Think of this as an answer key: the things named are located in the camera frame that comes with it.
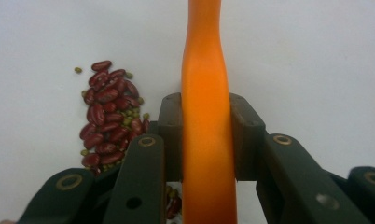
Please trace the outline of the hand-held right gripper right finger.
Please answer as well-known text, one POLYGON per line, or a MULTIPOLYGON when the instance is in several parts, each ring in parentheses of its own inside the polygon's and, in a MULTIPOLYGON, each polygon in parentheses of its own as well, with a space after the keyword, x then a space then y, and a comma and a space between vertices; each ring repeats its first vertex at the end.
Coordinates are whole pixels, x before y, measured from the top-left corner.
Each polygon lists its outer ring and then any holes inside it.
POLYGON ((235 176, 238 181, 256 181, 257 152, 263 146, 266 125, 245 98, 231 93, 229 99, 235 176))

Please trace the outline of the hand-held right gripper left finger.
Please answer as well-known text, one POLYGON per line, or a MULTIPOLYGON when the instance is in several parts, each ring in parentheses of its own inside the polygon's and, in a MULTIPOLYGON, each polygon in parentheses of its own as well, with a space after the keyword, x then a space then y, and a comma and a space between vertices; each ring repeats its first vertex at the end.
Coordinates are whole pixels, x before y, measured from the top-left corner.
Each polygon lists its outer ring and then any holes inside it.
POLYGON ((182 175, 182 109, 181 94, 163 98, 158 119, 158 132, 165 148, 166 180, 179 182, 182 175))

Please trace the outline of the orange brush with grey bristles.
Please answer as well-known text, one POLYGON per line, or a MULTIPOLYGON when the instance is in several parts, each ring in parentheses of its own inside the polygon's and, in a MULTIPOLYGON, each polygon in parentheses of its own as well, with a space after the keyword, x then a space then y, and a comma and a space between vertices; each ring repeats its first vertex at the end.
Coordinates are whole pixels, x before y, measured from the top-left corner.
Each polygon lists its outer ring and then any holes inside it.
POLYGON ((183 224, 237 224, 221 0, 188 0, 182 63, 183 224))

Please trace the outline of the red kidney beans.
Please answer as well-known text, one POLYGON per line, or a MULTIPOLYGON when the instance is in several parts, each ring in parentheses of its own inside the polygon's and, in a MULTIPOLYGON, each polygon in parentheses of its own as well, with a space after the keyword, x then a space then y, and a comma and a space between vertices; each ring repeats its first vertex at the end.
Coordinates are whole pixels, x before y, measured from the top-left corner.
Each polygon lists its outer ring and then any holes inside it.
POLYGON ((96 175, 123 163, 131 141, 149 129, 149 115, 140 113, 144 100, 124 69, 111 70, 108 60, 91 66, 89 87, 81 92, 88 123, 79 138, 85 147, 82 165, 96 175))

